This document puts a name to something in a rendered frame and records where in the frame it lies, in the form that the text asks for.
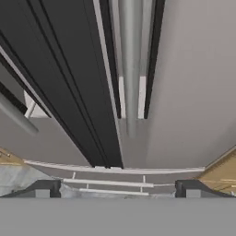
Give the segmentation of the grey fridge drawer front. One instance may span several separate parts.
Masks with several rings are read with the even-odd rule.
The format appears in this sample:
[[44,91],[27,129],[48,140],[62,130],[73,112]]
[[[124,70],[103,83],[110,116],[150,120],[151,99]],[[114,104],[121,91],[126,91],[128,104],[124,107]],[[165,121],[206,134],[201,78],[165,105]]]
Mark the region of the grey fridge drawer front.
[[156,188],[172,188],[174,181],[163,177],[181,175],[194,177],[205,168],[183,169],[121,169],[57,164],[25,159],[24,163],[41,169],[63,184],[77,185],[80,192],[97,195],[151,196]]

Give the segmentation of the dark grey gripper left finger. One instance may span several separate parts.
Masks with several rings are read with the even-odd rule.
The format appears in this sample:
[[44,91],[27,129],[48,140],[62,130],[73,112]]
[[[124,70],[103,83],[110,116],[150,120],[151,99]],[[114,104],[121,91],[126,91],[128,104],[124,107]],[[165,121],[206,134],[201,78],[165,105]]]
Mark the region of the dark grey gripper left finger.
[[45,195],[50,198],[60,198],[61,197],[61,181],[60,180],[38,180],[28,186],[25,189],[12,192],[7,195],[3,195],[3,198],[12,197],[26,197],[34,198]]

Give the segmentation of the grey fridge door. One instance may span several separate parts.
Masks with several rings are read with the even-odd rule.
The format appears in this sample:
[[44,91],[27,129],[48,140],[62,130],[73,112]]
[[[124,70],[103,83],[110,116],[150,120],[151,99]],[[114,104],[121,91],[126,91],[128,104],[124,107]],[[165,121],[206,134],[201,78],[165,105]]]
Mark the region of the grey fridge door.
[[236,145],[236,0],[165,0],[149,113],[127,168],[193,168]]
[[0,61],[46,114],[29,159],[122,167],[93,0],[0,0]]

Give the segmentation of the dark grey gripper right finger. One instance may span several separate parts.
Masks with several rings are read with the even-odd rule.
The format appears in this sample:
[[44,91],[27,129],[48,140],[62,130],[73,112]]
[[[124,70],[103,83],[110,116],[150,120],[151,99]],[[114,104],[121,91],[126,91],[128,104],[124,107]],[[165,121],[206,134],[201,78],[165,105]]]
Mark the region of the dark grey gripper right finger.
[[231,194],[225,194],[220,191],[213,190],[207,187],[199,180],[177,180],[175,182],[175,197],[176,198],[215,198],[215,197],[229,197],[233,198]]

